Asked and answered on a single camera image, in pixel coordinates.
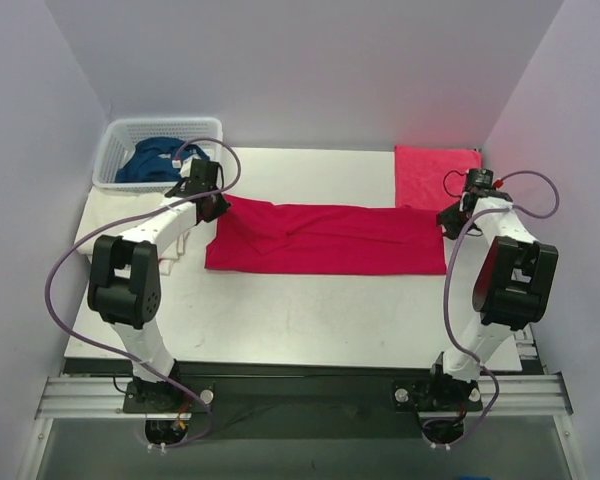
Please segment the crimson red t-shirt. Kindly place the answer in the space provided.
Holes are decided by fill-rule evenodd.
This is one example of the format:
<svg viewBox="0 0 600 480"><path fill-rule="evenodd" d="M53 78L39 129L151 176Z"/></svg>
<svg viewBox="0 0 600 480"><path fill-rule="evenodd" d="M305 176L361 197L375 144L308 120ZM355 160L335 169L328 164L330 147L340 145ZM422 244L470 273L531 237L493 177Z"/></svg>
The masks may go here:
<svg viewBox="0 0 600 480"><path fill-rule="evenodd" d="M206 248L214 271L301 275L443 275L444 241L429 211L273 204L232 196Z"/></svg>

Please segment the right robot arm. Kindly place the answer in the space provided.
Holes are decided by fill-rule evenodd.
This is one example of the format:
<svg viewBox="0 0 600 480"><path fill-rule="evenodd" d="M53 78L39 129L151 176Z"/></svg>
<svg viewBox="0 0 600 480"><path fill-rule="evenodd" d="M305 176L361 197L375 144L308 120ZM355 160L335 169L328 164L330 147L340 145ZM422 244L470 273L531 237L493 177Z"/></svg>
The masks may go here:
<svg viewBox="0 0 600 480"><path fill-rule="evenodd" d="M436 216L443 236L455 245L443 289L443 321L451 347L439 356L440 373L422 386L424 399L435 408L456 400L457 382L476 381L500 345L528 324L539 322L547 309L559 252L533 236L518 214L536 219L555 214L560 203L557 187L550 186L555 198L552 210L540 215L515 204L502 190L503 184L488 169L470 169L459 198ZM449 309L451 277L461 243L471 230L482 233L488 251L472 291L474 316L456 338Z"/></svg>

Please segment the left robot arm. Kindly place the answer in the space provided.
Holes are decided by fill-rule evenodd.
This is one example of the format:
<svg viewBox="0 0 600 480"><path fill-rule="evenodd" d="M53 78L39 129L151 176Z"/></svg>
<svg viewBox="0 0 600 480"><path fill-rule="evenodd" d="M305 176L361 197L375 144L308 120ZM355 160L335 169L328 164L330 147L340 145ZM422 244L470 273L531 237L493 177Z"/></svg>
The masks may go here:
<svg viewBox="0 0 600 480"><path fill-rule="evenodd" d="M225 214L220 163L193 159L189 175L163 198L159 213L117 235L101 235L93 246L87 303L118 335L132 357L133 377L148 383L146 398L162 412L182 399L175 359L160 333L160 259L176 240L201 222Z"/></svg>

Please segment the pink microfiber towel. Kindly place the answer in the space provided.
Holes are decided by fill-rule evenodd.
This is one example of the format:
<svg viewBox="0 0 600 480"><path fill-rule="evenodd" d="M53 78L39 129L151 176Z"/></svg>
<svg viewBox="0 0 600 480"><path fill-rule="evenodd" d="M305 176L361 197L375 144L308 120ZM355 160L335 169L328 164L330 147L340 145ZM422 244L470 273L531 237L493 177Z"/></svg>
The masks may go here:
<svg viewBox="0 0 600 480"><path fill-rule="evenodd" d="M395 206L439 212L459 199L465 174L481 168L474 149L394 148Z"/></svg>

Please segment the blue t-shirt in basket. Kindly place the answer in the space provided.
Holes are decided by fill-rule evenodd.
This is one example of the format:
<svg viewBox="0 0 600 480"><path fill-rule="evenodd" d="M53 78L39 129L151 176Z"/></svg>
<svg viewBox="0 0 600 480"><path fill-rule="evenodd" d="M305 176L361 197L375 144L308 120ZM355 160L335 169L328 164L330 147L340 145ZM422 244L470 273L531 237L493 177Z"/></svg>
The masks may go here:
<svg viewBox="0 0 600 480"><path fill-rule="evenodd" d="M177 155L183 144L183 140L172 137L151 137L138 142L134 154L116 172L115 182L176 182L181 177L172 166L173 160L186 160L189 157L210 159L210 156L196 144L186 146Z"/></svg>

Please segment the folded white t-shirt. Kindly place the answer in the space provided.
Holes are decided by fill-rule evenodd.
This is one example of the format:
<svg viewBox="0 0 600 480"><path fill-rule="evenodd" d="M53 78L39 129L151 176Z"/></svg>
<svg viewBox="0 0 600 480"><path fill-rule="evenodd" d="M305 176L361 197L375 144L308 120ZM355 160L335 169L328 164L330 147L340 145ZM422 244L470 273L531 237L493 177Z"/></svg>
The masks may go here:
<svg viewBox="0 0 600 480"><path fill-rule="evenodd" d="M156 210L164 195L162 192L133 193L93 186L89 191L75 240L120 218ZM189 233L179 236L160 256L160 273L168 276L175 263L185 254L185 240Z"/></svg>

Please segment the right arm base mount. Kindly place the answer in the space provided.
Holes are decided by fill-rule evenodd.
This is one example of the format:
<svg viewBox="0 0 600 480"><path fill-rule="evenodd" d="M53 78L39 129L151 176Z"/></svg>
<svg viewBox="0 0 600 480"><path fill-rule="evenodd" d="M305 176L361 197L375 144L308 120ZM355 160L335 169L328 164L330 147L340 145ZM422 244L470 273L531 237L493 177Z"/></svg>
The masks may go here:
<svg viewBox="0 0 600 480"><path fill-rule="evenodd" d="M476 381L451 379L438 367L406 370L394 376L391 400L397 412L455 415L483 409Z"/></svg>

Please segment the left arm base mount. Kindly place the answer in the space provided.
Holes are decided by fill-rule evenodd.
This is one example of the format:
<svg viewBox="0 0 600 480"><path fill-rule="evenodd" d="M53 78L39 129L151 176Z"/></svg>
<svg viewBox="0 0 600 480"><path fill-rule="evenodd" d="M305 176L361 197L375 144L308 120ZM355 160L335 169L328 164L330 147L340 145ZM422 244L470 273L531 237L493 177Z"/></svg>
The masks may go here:
<svg viewBox="0 0 600 480"><path fill-rule="evenodd" d="M185 381L184 385L211 408L216 383L203 380ZM172 385L159 382L150 383L132 378L127 383L122 410L128 414L176 414L186 405L185 413L205 413L196 400L188 400L188 394Z"/></svg>

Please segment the aluminium mounting rail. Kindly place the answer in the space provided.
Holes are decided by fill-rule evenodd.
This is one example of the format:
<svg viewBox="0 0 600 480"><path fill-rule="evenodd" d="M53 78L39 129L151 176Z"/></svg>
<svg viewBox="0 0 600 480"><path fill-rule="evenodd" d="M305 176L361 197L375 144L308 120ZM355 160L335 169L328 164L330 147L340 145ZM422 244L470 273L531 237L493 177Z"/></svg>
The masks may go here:
<svg viewBox="0 0 600 480"><path fill-rule="evenodd" d="M362 370L337 372L293 372L287 375L203 374L185 381L215 382L211 408L200 398L196 401L214 412L226 405L258 409L261 407L326 406L384 407L394 409L391 382L406 370ZM122 410L128 378L63 376L46 382L36 416L39 419L116 418L120 416L163 419L176 414L128 414ZM500 416L564 416L573 412L564 379L554 375L504 375L496 380L478 381L483 409ZM480 412L468 413L477 416Z"/></svg>

